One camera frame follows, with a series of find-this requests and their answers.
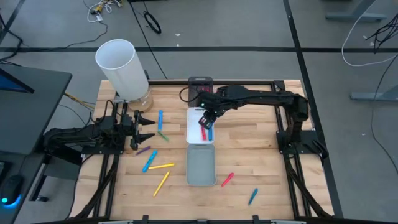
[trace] yellow marker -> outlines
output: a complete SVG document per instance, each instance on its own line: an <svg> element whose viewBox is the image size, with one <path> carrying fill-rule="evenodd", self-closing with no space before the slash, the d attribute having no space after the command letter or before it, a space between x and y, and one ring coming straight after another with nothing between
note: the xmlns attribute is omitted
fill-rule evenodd
<svg viewBox="0 0 398 224"><path fill-rule="evenodd" d="M163 184L164 184L164 182L166 181L166 179L167 179L167 177L169 176L169 174L170 174L170 171L168 171L168 172L166 173L166 175L164 175L163 180L161 181L161 183L159 184L159 186L157 186L157 189L156 189L156 191L155 191L155 193L154 193L154 197L156 196L156 194L158 193L158 191L160 190L160 188L163 186Z"/></svg>
<svg viewBox="0 0 398 224"><path fill-rule="evenodd" d="M164 167L169 167L169 166L174 166L174 162L171 162L169 164L164 164L164 165L159 165L159 166L153 166L153 167L149 167L148 169L158 169L158 168L164 168Z"/></svg>

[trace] gray floor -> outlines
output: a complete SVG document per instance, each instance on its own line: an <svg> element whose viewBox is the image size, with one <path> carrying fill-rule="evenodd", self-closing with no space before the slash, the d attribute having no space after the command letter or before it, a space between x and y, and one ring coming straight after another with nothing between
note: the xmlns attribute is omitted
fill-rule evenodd
<svg viewBox="0 0 398 224"><path fill-rule="evenodd" d="M8 20L17 1L0 2L1 13ZM86 0L88 4L96 3ZM327 11L350 10L358 1L291 0L290 5L302 47L341 47L352 22L326 21ZM146 3L162 25L157 35L144 27L151 46L264 46L293 47L289 25L281 0L168 0ZM141 2L134 3L143 11ZM398 11L397 1L377 1L370 12L389 17ZM96 42L73 47L98 47L107 40L126 39L136 47L145 40L128 6L104 13L108 33ZM372 34L381 24L358 24L347 47L369 47L363 36ZM11 30L29 47L63 47L72 42L94 39L104 31L100 24L86 21L86 8L79 0L26 1ZM397 39L386 47L397 47ZM9 35L0 47L15 46ZM11 61L26 67L60 70L73 74L68 92L86 101L95 101L100 80L105 79L96 66L94 52L21 53ZM163 78L152 55L139 52L143 67L152 79ZM213 78L301 79L297 56L289 52L156 52L169 78L210 75ZM382 60L391 54L346 54L352 63ZM398 222L398 175L370 132L371 107L367 102L351 101L352 91L373 91L387 64L350 67L338 53L304 54L318 111L330 151L341 206L346 218ZM398 83L391 67L381 87L386 90ZM62 103L74 108L83 119L88 112L68 99ZM376 136L395 158L398 149L393 141L398 134L398 107L376 103ZM81 126L81 121L65 108L58 108L49 127ZM51 201L27 202L16 223L60 220L72 203L72 180L49 179L43 190Z"/></svg>

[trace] computer mouse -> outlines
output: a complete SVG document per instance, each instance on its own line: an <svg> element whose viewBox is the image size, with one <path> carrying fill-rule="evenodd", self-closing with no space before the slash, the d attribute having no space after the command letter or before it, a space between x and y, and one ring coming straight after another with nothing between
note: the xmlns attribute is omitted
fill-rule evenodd
<svg viewBox="0 0 398 224"><path fill-rule="evenodd" d="M13 175L6 179L0 191L1 203L10 205L14 203L21 193L24 178L21 175Z"/></svg>

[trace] wooden work surface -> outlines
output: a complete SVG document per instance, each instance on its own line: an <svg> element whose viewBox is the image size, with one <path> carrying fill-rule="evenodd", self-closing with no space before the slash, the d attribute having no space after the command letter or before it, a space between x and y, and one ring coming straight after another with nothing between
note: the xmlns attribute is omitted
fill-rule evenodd
<svg viewBox="0 0 398 224"><path fill-rule="evenodd" d="M287 90L304 95L300 80L285 80L285 85ZM162 132L170 138L170 142L157 134L140 146L140 149L146 146L152 146L152 149L135 156L129 147L129 139L126 141L124 154L119 161L111 219L140 220L143 215L149 215L151 220L250 220L253 215L259 215L260 219L293 218L284 161L277 149L277 121L273 106L246 105L238 110L230 110L217 119L214 142L217 184L212 187L187 185L185 153L188 144L185 132L188 106L178 97L183 87L151 87L154 105L143 117L157 122L159 110L162 109ZM264 85L248 85L246 88L270 90L269 86ZM112 100L114 95L110 82L103 80L95 117L103 115L105 101ZM183 98L187 99L187 93L183 94ZM311 128L308 120L303 129ZM157 124L141 127L141 133L156 131ZM175 166L142 173L153 149L158 150L158 153L152 166L169 162L174 162ZM309 191L328 213L333 213L320 159L314 154L303 154L300 158ZM95 192L102 159L103 156L95 155L83 164L71 216L81 211ZM168 170L171 171L169 178L157 196L153 197ZM221 188L222 182L231 172L235 176ZM248 206L255 188L259 189L258 194L252 205ZM296 193L300 214L304 215L301 194L299 190ZM104 213L105 203L106 193L100 214Z"/></svg>

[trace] white cup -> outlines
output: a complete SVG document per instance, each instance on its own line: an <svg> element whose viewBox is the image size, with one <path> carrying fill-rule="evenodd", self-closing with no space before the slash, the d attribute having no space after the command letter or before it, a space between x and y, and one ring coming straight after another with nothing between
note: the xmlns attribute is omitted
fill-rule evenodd
<svg viewBox="0 0 398 224"><path fill-rule="evenodd" d="M108 41L99 47L95 60L122 99L136 100L147 92L148 80L130 42Z"/></svg>

